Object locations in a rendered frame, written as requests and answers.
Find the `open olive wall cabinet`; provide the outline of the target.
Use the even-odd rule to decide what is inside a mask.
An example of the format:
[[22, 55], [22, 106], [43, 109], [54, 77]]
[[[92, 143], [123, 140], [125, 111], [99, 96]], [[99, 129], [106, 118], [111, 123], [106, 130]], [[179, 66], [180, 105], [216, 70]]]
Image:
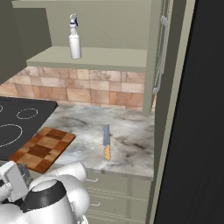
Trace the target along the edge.
[[[35, 52], [29, 66], [71, 67], [145, 74], [143, 112], [153, 102], [163, 0], [17, 0], [15, 9], [44, 9], [52, 45]], [[69, 16], [78, 15], [82, 58], [71, 59]]]

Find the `checkered wooden cutting board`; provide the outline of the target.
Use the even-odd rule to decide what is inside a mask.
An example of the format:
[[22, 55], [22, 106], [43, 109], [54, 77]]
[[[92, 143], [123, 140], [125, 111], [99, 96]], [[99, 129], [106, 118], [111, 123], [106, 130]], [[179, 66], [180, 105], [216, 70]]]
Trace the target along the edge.
[[20, 165], [26, 164], [30, 170], [44, 174], [75, 138], [73, 133], [44, 127], [10, 160]]

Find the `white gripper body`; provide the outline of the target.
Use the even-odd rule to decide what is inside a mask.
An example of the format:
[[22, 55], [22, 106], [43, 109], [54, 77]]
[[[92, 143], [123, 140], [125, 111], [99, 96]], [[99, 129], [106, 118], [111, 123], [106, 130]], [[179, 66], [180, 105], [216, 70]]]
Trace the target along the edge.
[[9, 161], [0, 167], [0, 180], [3, 181], [3, 185], [0, 186], [0, 202], [4, 200], [14, 202], [29, 191], [29, 186], [26, 185], [14, 161]]

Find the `white spray bottle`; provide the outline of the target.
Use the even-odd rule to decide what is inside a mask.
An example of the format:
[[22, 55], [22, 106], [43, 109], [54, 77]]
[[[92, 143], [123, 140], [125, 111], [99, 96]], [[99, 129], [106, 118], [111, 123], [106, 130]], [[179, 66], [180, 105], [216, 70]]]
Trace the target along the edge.
[[69, 44], [70, 44], [70, 53], [71, 58], [74, 60], [81, 58], [81, 41], [80, 36], [77, 32], [78, 21], [77, 15], [72, 14], [70, 16], [70, 35], [69, 35]]

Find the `olive tall side panel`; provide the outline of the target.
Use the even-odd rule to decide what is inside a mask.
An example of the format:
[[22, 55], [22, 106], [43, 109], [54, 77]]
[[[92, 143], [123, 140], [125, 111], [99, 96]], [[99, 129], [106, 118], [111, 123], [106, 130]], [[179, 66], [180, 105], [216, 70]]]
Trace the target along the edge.
[[154, 126], [154, 174], [150, 186], [149, 203], [145, 224], [153, 224], [158, 203], [158, 195], [165, 168], [165, 159], [172, 130], [172, 121], [178, 97], [179, 83], [183, 70], [187, 42], [193, 19], [193, 10], [196, 0], [186, 0], [185, 14], [178, 47], [178, 57], [173, 77], [171, 99], [167, 115], [156, 116], [157, 94], [153, 94], [153, 88], [158, 76], [158, 67], [162, 52], [164, 27], [161, 25], [161, 17], [170, 20], [173, 0], [151, 0], [150, 28], [148, 37], [148, 51], [146, 60], [145, 89], [143, 94], [143, 114], [155, 113]]

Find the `olive drawer front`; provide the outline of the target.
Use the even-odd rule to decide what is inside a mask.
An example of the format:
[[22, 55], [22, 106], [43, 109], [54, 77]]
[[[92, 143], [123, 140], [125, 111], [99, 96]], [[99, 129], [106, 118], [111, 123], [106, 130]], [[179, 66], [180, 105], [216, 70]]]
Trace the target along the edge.
[[85, 181], [85, 185], [89, 188], [97, 189], [103, 192], [119, 193], [128, 195], [131, 193], [132, 186], [128, 178], [119, 174], [107, 174], [106, 172], [87, 170], [87, 179], [96, 179], [97, 183]]
[[97, 213], [87, 213], [86, 217], [89, 224], [126, 224], [124, 220], [119, 220], [114, 217], [108, 217]]
[[103, 214], [112, 214], [127, 217], [130, 213], [130, 202], [121, 196], [113, 193], [89, 191], [90, 204], [101, 203], [99, 207], [90, 206], [89, 211], [96, 211]]

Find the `black hob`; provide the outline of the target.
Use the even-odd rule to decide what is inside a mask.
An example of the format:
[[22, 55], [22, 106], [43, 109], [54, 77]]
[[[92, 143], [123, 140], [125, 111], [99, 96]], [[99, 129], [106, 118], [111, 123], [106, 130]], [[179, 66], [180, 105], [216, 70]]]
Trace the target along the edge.
[[0, 160], [26, 144], [57, 107], [56, 101], [0, 96]]

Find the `black fridge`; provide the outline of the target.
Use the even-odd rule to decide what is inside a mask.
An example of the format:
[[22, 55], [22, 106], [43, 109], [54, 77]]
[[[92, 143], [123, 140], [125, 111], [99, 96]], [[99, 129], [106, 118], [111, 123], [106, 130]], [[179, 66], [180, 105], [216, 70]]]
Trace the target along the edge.
[[153, 224], [224, 224], [224, 0], [196, 0]]

